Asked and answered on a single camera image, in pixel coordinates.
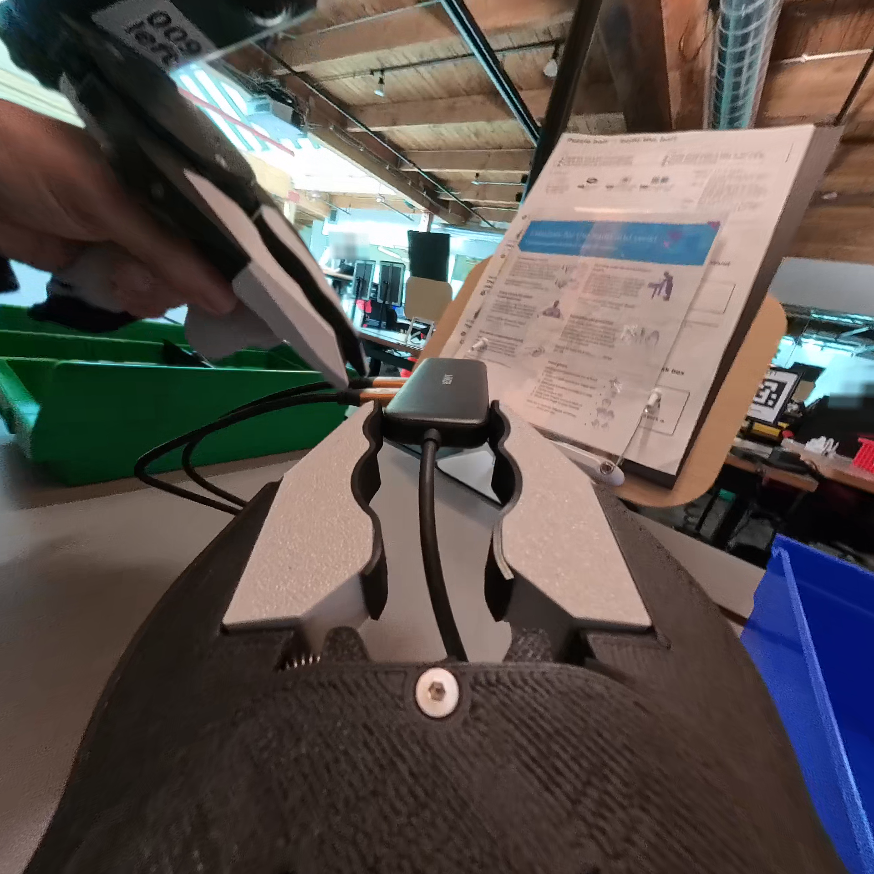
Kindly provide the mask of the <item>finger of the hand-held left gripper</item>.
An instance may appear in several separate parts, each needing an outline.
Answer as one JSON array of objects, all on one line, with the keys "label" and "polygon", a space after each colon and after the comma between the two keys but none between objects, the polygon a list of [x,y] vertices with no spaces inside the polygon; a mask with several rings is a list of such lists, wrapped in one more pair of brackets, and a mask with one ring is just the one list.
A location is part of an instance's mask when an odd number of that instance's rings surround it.
[{"label": "finger of the hand-held left gripper", "polygon": [[257,228],[271,256],[300,287],[322,322],[331,329],[344,363],[351,365],[360,376],[369,376],[366,354],[358,333],[298,232],[275,206],[259,208]]},{"label": "finger of the hand-held left gripper", "polygon": [[275,204],[261,203],[254,215],[249,216],[213,182],[190,169],[186,169],[184,175],[218,219],[220,229],[229,232],[245,255],[246,265],[232,281],[238,300],[334,387],[348,387],[351,365],[344,363],[331,329],[322,322],[300,287],[274,260],[260,238],[259,208]]}]

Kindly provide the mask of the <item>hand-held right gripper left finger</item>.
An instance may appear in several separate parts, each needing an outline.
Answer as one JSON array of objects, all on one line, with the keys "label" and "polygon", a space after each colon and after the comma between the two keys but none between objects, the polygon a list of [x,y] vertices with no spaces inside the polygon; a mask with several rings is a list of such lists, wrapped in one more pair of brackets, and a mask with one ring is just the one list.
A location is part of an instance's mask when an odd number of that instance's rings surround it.
[{"label": "hand-held right gripper left finger", "polygon": [[319,653],[333,629],[381,617],[388,572],[371,503],[382,424],[381,406],[364,403],[283,475],[225,611],[228,632],[294,629]]}]

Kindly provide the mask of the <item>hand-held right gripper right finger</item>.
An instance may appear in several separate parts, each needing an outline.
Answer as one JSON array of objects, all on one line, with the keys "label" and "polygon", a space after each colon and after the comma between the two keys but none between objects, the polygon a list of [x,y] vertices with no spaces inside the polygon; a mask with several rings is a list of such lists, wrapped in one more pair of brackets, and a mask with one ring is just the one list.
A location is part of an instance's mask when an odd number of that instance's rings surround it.
[{"label": "hand-held right gripper right finger", "polygon": [[498,401],[489,411],[488,446],[500,506],[484,572],[492,618],[544,632],[553,650],[568,649],[577,633],[651,632],[592,479]]}]

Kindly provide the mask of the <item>small black usb hub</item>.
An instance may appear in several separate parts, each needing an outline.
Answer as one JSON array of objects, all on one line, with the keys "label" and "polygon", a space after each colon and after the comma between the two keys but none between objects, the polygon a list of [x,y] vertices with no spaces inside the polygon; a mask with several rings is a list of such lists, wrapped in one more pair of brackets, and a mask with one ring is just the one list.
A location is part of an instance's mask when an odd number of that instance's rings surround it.
[{"label": "small black usb hub", "polygon": [[445,438],[478,432],[486,428],[488,415],[486,364],[456,357],[425,359],[385,409],[397,439],[430,430]]}]

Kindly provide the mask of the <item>blue plastic bin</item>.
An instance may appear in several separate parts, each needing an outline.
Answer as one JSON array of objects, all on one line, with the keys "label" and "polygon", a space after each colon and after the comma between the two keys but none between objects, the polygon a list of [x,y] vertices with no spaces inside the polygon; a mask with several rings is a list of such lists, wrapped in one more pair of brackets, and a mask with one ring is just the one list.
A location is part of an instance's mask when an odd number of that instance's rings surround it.
[{"label": "blue plastic bin", "polygon": [[781,535],[740,639],[850,872],[873,871],[873,574]]}]

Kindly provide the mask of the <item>person's left hand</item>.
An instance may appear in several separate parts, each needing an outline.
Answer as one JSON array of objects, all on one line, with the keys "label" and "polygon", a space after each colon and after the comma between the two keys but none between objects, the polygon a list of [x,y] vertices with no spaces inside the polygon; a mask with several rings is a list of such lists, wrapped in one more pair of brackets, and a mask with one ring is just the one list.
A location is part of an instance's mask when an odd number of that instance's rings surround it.
[{"label": "person's left hand", "polygon": [[231,313],[232,286],[129,196],[82,129],[1,101],[1,250],[52,274],[108,249],[107,294],[154,318],[188,304]]}]

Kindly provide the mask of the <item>small white tethered pin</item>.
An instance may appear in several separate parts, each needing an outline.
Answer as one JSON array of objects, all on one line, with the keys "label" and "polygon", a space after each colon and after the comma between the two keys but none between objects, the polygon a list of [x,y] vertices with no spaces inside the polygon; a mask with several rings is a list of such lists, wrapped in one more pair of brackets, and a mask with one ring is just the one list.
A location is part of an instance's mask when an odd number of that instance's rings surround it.
[{"label": "small white tethered pin", "polygon": [[656,418],[658,413],[660,413],[661,400],[662,388],[654,388],[650,393],[648,401],[641,411],[640,418],[635,426],[635,430],[632,431],[632,435],[629,438],[626,447],[614,460],[607,460],[600,464],[599,473],[601,480],[604,483],[612,486],[622,485],[624,483],[625,475],[622,471],[622,464],[624,464],[624,462],[626,461],[628,451],[631,448],[631,444],[634,441],[637,432],[640,431],[640,429],[648,422],[649,419]]}]

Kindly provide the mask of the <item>green plastic bin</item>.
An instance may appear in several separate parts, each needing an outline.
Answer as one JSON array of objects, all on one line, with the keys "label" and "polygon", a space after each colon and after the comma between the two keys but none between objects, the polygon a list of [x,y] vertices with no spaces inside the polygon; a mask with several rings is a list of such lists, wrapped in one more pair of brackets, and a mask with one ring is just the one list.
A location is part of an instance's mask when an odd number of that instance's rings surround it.
[{"label": "green plastic bin", "polygon": [[286,345],[210,366],[183,328],[135,322],[88,334],[1,308],[2,420],[34,466],[65,486],[131,477],[149,450],[246,403],[322,382]]}]

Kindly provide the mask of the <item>wooden backing board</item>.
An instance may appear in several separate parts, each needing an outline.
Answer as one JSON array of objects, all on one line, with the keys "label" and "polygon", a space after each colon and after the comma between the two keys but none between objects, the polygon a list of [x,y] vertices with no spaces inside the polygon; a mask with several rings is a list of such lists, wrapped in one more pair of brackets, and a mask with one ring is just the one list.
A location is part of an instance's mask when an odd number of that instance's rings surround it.
[{"label": "wooden backing board", "polygon": [[[472,268],[461,291],[447,306],[440,322],[431,333],[427,345],[419,355],[415,370],[428,358],[442,356],[489,261],[490,258],[486,258]],[[690,503],[705,494],[715,483],[726,462],[734,437],[747,416],[747,410],[761,380],[770,368],[772,356],[777,351],[782,332],[787,325],[781,304],[767,294],[697,437],[690,445],[690,452],[674,486],[667,489],[656,485],[633,473],[630,464],[626,464],[625,482],[614,488],[617,497],[640,507],[671,508]],[[490,451],[479,451],[478,461],[475,459],[449,464],[454,458],[465,458],[470,454],[477,455],[477,452],[471,451],[442,459],[440,471],[493,504],[497,503],[497,497],[490,487],[494,465],[494,457]]]}]

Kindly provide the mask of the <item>instruction sheet in acrylic holder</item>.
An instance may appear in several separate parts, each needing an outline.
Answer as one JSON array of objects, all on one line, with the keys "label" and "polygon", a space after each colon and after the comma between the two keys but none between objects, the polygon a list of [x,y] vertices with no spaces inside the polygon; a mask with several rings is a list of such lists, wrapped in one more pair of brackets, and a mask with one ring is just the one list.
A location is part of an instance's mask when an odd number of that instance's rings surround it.
[{"label": "instruction sheet in acrylic holder", "polygon": [[842,135],[563,134],[443,351],[555,441],[673,486]]}]

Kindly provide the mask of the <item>printed marker tag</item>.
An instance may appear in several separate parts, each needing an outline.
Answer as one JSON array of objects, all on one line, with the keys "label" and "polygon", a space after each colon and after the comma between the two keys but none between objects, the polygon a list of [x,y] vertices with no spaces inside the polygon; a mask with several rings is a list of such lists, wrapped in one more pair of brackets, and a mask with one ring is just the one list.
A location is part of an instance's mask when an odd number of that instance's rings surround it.
[{"label": "printed marker tag", "polygon": [[746,418],[754,423],[776,426],[800,380],[801,374],[796,371],[769,368],[753,396]]}]

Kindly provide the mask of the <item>black metal post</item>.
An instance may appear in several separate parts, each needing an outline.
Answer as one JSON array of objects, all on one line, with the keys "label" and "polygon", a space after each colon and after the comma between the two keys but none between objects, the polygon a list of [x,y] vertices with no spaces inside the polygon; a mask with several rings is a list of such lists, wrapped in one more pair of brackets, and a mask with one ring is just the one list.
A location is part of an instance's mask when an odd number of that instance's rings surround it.
[{"label": "black metal post", "polygon": [[530,166],[529,187],[552,155],[574,107],[580,76],[598,23],[601,1],[578,1],[564,42],[552,93]]}]

